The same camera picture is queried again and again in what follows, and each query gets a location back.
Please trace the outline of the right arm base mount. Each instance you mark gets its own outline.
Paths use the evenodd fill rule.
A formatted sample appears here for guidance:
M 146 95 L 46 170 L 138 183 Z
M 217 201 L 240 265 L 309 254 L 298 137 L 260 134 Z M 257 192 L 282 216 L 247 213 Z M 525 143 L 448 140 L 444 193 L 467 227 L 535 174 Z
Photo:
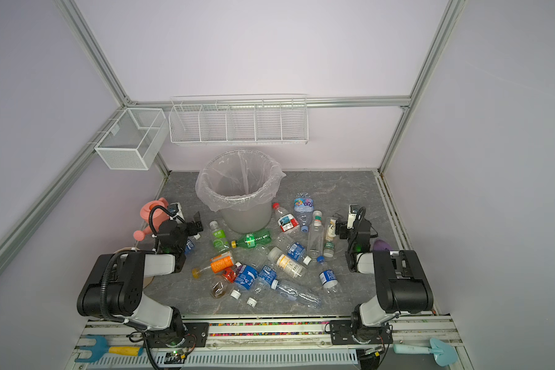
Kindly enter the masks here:
M 356 325 L 352 320 L 331 320 L 325 325 L 333 345 L 389 345 L 393 330 L 387 327 Z

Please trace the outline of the blue label crushed bottle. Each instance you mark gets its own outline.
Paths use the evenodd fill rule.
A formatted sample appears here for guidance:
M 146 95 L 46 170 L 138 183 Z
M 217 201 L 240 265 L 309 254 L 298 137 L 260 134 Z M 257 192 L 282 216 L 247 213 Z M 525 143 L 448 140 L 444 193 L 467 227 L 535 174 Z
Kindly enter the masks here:
M 306 248 L 288 234 L 279 235 L 277 237 L 276 245 L 282 249 L 288 257 L 295 260 L 299 264 L 305 266 L 310 264 L 311 257 L 307 254 Z

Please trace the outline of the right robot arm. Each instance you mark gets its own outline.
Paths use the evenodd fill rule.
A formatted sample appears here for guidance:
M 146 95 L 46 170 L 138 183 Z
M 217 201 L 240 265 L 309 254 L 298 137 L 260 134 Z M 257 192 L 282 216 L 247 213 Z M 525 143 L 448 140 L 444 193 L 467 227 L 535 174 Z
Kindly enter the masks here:
M 386 330 L 403 314 L 417 315 L 433 309 L 433 291 L 415 251 L 389 251 L 370 247 L 372 224 L 362 212 L 347 234 L 345 259 L 348 269 L 374 277 L 376 295 L 357 305 L 351 314 L 356 335 Z

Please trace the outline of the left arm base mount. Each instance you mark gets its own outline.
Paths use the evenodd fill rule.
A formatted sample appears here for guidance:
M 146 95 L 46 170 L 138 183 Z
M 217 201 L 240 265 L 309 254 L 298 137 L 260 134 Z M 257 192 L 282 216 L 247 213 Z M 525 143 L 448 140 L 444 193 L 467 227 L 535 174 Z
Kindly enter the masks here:
M 178 331 L 151 331 L 146 342 L 151 348 L 202 348 L 208 339 L 209 322 L 184 322 Z

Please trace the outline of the long clear crushed bottle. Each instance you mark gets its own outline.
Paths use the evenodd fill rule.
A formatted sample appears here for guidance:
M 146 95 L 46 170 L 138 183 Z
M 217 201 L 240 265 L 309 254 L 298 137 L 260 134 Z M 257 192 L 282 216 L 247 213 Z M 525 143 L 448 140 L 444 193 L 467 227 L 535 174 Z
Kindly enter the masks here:
M 271 284 L 271 289 L 276 291 L 280 296 L 310 308 L 319 308 L 322 305 L 322 299 L 301 285 L 286 280 L 276 280 Z

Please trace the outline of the tall clear bottle white cap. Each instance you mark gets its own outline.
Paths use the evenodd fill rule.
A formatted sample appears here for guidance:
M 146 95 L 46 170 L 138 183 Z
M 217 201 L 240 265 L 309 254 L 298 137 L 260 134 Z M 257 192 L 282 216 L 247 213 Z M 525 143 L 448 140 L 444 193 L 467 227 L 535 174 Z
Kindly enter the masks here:
M 323 253 L 324 233 L 323 214 L 321 211 L 314 211 L 308 236 L 308 255 L 312 259 L 317 259 Z

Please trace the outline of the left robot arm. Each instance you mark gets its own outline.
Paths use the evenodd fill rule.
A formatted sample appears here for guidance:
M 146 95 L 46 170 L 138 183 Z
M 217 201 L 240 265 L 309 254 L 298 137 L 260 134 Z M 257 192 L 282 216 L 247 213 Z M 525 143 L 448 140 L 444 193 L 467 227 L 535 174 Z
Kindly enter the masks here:
M 148 211 L 147 220 L 154 249 L 100 255 L 80 291 L 76 309 L 84 317 L 182 337 L 187 330 L 179 310 L 148 297 L 143 281 L 183 270 L 188 241 L 204 230 L 200 213 L 185 220 L 178 204 L 156 205 Z

